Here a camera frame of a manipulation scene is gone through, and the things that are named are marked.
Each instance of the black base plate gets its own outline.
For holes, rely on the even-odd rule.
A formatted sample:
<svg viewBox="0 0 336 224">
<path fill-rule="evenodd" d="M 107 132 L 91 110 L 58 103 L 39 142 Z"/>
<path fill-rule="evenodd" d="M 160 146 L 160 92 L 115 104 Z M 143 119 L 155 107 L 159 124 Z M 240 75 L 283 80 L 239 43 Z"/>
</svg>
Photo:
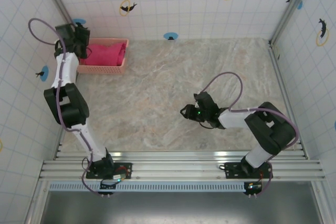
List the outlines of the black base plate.
<svg viewBox="0 0 336 224">
<path fill-rule="evenodd" d="M 119 167 L 124 166 L 127 168 L 128 175 L 126 176 L 126 179 L 130 179 L 132 177 L 132 163 L 114 163 L 114 171 L 113 171 L 113 175 L 117 175 L 117 174 L 125 174 L 125 170 L 119 170 L 117 172 L 115 172 L 115 170 L 117 170 Z M 86 173 L 86 178 L 90 179 L 90 178 L 96 178 L 96 179 L 107 179 L 104 176 L 99 176 L 99 174 L 96 176 L 96 174 L 94 174 L 93 172 L 87 172 Z"/>
<path fill-rule="evenodd" d="M 263 173 L 263 178 L 269 178 L 270 175 L 270 166 L 266 162 L 263 163 L 256 171 L 249 176 L 241 169 L 240 162 L 230 162 L 224 164 L 224 172 L 226 178 L 250 178 L 250 179 L 260 179 L 260 172 Z"/>
</svg>

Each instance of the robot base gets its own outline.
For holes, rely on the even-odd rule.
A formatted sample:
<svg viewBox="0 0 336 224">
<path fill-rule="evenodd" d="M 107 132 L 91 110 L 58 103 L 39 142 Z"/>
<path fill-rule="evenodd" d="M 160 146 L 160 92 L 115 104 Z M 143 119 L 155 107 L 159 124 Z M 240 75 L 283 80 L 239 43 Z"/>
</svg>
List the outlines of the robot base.
<svg viewBox="0 0 336 224">
<path fill-rule="evenodd" d="M 112 174 L 112 176 L 119 174 L 126 174 L 125 179 L 130 179 L 132 177 L 132 163 L 113 163 L 113 172 L 110 174 Z M 86 173 L 87 179 L 112 179 L 112 176 L 106 176 L 106 173 L 97 174 L 91 170 Z"/>
<path fill-rule="evenodd" d="M 254 169 L 253 172 L 246 174 L 246 172 L 242 169 L 241 162 L 229 162 L 224 164 L 224 169 L 226 178 L 247 178 L 247 179 L 260 179 L 260 174 L 262 173 L 263 178 L 269 178 L 270 173 L 270 165 L 266 162 L 263 163 L 259 168 Z"/>
</svg>

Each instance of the pink basket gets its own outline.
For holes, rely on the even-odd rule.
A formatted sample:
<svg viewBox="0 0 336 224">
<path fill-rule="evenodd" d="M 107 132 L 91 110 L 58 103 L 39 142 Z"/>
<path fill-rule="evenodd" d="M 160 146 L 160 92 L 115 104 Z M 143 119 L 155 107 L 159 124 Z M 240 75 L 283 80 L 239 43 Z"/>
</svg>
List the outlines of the pink basket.
<svg viewBox="0 0 336 224">
<path fill-rule="evenodd" d="M 113 39 L 113 38 L 92 38 L 90 39 L 90 44 L 100 44 L 104 46 L 111 46 L 115 43 L 126 42 L 126 48 L 128 48 L 128 39 Z M 93 74 L 124 74 L 126 68 L 128 51 L 126 49 L 124 59 L 122 60 L 121 66 L 89 66 L 89 65 L 79 65 L 77 71 L 79 73 L 93 73 Z"/>
</svg>

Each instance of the vent grille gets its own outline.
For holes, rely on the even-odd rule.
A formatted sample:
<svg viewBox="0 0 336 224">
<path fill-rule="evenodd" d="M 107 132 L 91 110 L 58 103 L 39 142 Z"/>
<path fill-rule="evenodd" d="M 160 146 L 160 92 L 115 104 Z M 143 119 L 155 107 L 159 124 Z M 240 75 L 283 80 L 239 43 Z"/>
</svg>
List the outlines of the vent grille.
<svg viewBox="0 0 336 224">
<path fill-rule="evenodd" d="M 88 182 L 92 190 L 138 192 L 239 192 L 245 191 L 244 182 L 122 182 L 115 190 L 99 190 L 99 182 Z M 52 182 L 50 191 L 87 191 L 81 182 Z"/>
</svg>

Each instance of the dolphin sticker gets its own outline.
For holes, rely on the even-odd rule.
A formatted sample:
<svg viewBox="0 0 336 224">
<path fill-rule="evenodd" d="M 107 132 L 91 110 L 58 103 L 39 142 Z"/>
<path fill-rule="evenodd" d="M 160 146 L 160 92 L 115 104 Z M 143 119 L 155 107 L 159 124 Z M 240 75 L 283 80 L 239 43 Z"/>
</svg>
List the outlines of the dolphin sticker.
<svg viewBox="0 0 336 224">
<path fill-rule="evenodd" d="M 327 24 L 324 20 L 320 19 L 319 23 L 322 24 L 322 28 L 321 28 L 321 36 L 320 38 L 322 39 L 324 37 L 324 35 L 326 34 L 326 31 L 327 31 Z"/>
<path fill-rule="evenodd" d="M 125 12 L 130 12 L 134 9 L 134 7 L 136 6 L 137 4 L 136 3 L 133 3 L 133 5 L 131 7 L 123 7 L 123 6 L 120 6 L 120 9 L 124 10 Z"/>
</svg>

